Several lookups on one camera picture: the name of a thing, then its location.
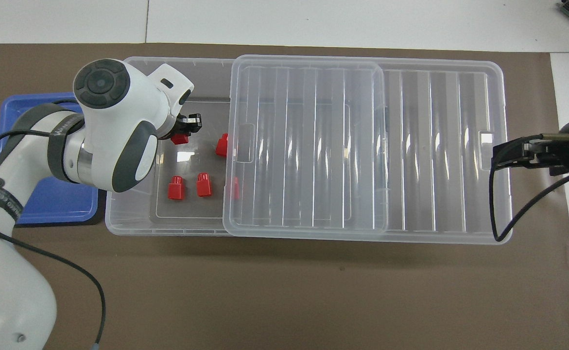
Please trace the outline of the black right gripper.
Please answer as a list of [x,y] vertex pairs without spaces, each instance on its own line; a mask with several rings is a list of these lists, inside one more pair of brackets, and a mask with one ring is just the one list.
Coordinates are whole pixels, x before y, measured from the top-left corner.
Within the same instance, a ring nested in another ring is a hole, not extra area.
[[492,148],[491,169],[513,168],[526,164],[527,169],[546,168],[551,176],[569,174],[569,123],[554,140],[531,141],[527,151],[527,138],[503,142]]

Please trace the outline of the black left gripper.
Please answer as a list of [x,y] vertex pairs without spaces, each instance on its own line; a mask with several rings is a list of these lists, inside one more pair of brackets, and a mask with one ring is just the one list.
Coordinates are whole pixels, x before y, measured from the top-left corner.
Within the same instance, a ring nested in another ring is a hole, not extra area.
[[174,126],[170,131],[170,137],[184,135],[189,137],[190,131],[199,131],[202,128],[202,115],[193,113],[189,115],[178,114]]

